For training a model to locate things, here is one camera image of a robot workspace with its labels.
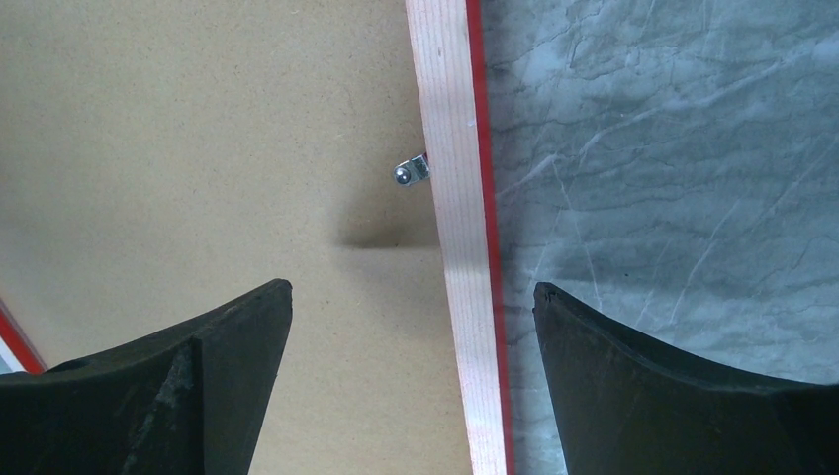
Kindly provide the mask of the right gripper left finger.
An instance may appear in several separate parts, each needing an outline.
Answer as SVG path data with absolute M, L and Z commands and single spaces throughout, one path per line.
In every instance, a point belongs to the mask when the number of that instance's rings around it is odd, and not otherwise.
M 292 324 L 283 279 L 43 374 L 1 378 L 5 474 L 245 474 Z

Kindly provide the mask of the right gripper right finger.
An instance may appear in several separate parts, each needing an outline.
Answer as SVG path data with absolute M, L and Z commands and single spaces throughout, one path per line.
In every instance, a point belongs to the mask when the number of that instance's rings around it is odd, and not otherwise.
M 834 474 L 838 388 L 676 348 L 539 283 L 533 316 L 571 474 Z

